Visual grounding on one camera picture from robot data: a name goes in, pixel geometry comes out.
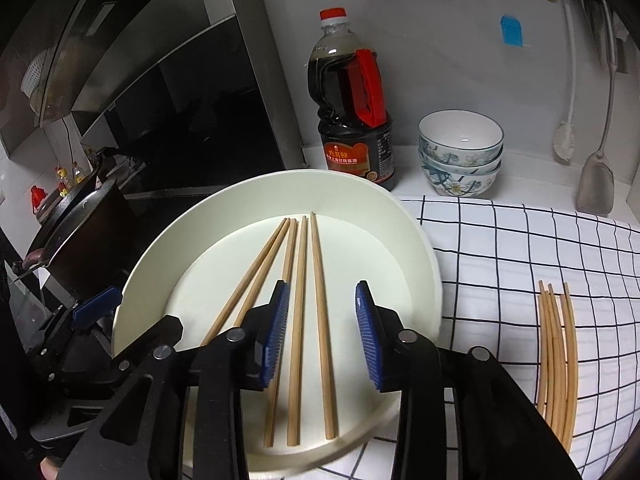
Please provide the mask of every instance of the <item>red bottle handle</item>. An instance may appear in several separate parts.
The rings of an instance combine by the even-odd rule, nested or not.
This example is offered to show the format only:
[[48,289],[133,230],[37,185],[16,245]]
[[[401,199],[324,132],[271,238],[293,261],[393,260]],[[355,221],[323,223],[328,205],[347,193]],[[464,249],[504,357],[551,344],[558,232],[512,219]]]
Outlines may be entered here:
[[348,65],[353,107],[363,123],[377,128],[386,122],[385,96],[378,64],[369,49],[360,48],[355,54],[355,63]]

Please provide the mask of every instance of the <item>stack of bowls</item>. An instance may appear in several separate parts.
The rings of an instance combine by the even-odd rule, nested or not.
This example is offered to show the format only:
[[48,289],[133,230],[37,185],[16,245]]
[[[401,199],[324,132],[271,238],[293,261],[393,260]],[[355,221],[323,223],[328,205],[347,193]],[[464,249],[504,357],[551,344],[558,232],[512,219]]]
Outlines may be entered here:
[[442,110],[419,127],[422,170],[438,194],[469,197],[491,187],[504,140],[498,123],[474,112]]

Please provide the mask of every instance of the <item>orange label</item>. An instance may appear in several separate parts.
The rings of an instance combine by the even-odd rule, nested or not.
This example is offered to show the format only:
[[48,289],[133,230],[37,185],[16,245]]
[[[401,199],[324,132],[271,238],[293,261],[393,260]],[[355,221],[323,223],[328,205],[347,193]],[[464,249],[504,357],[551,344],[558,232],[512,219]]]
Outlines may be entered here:
[[353,146],[341,142],[328,142],[324,145],[324,156],[330,170],[366,176],[369,164],[369,149],[363,142]]

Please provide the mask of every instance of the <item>metal screw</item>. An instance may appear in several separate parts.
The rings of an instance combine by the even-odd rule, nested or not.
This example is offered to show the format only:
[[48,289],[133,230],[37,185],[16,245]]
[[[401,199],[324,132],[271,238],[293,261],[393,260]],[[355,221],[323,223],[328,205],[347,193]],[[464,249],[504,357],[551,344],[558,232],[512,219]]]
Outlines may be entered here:
[[156,359],[167,359],[169,355],[171,355],[171,347],[168,345],[160,345],[154,350],[154,357]]
[[226,333],[226,338],[232,343],[242,341],[244,336],[246,336],[246,332],[242,328],[232,328]]
[[398,332],[398,339],[403,343],[415,343],[418,335],[413,330],[401,330]]
[[483,346],[474,346],[471,349],[471,355],[478,361],[488,361],[491,357],[491,353]]

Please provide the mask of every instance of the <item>chopstick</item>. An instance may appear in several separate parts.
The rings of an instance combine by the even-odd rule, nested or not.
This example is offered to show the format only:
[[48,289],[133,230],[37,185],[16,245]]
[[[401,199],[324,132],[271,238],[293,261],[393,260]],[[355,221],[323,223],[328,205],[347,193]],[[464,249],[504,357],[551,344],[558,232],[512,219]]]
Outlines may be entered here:
[[285,224],[288,224],[288,221],[288,218],[283,218],[282,222],[280,222],[280,225],[278,225],[277,229],[273,232],[269,240],[267,240],[267,243],[264,245],[260,253],[256,256],[254,262],[244,274],[242,280],[240,280],[240,283],[238,283],[238,286],[236,286],[236,290],[234,290],[231,294],[231,297],[226,300],[225,306],[222,307],[220,314],[218,314],[218,317],[211,325],[211,328],[209,328],[209,331],[207,332],[207,335],[204,336],[204,339],[202,340],[202,343],[200,343],[200,346],[209,344],[209,342],[220,333],[220,329],[222,329],[223,325],[226,323],[226,320],[229,318],[229,315],[236,307],[236,304],[238,304],[238,301],[240,301],[240,298],[242,298],[242,295],[244,294],[246,288],[249,286],[249,283],[251,283],[251,280],[255,276],[255,273],[258,271],[260,265],[271,251],[271,248],[273,247],[278,234],[282,229],[284,229]]
[[329,338],[329,316],[324,288],[324,271],[316,214],[311,212],[311,245],[314,254],[314,279],[316,284],[316,309],[318,310],[318,337],[320,343],[320,374],[322,377],[322,408],[324,411],[324,437],[336,437],[335,385]]
[[264,259],[262,266],[260,267],[260,271],[258,272],[258,275],[255,277],[254,284],[249,289],[249,292],[247,293],[246,298],[244,298],[244,303],[242,304],[242,307],[240,308],[240,312],[238,313],[238,316],[234,321],[234,326],[242,325],[242,320],[244,319],[244,316],[246,316],[246,313],[249,312],[249,310],[254,306],[255,300],[258,298],[258,294],[260,294],[260,290],[264,285],[264,280],[267,279],[267,274],[271,270],[271,265],[273,264],[273,260],[276,257],[276,254],[278,254],[278,250],[282,245],[282,240],[284,240],[284,235],[287,234],[287,230],[289,230],[289,224],[290,224],[290,220],[288,218],[285,218],[285,224],[282,226],[282,229],[276,236],[275,242],[273,243],[271,249],[269,250],[267,257]]
[[536,405],[538,413],[544,415],[546,402],[546,381],[548,374],[548,356],[546,351],[546,312],[542,294],[538,297],[538,311],[540,316],[540,387]]
[[578,339],[575,333],[574,306],[568,283],[564,283],[564,294],[560,296],[564,333],[566,335],[566,419],[561,442],[566,452],[571,449],[574,438],[575,415],[578,408]]
[[306,216],[300,225],[298,243],[298,267],[296,269],[296,297],[293,310],[293,336],[291,337],[291,362],[289,368],[289,419],[287,421],[287,446],[300,444],[300,397],[302,376],[302,327],[305,319],[306,287]]
[[[298,230],[298,222],[291,219],[289,223],[289,238],[287,238],[287,251],[284,257],[284,265],[282,267],[282,280],[290,286],[291,272],[293,268],[293,253],[296,248],[296,232]],[[264,447],[273,447],[273,439],[275,437],[275,417],[276,406],[278,404],[278,389],[280,387],[280,369],[282,368],[282,354],[278,359],[278,367],[275,375],[271,380],[271,384],[267,388],[267,412],[264,417],[264,439],[262,441]]]
[[564,355],[564,338],[562,338],[562,325],[560,323],[560,313],[556,303],[556,295],[553,287],[549,283],[548,294],[552,306],[552,334],[554,348],[554,370],[556,372],[556,382],[554,383],[554,410],[551,417],[551,429],[562,441],[564,433],[564,419],[566,417],[566,358]]
[[556,385],[556,371],[554,361],[554,348],[553,348],[553,335],[551,331],[552,327],[552,313],[548,292],[545,290],[545,286],[542,281],[538,282],[538,288],[540,290],[540,301],[542,302],[543,309],[545,311],[545,339],[543,344],[546,346],[546,409],[545,409],[545,422],[551,427],[551,416],[554,410],[554,388]]

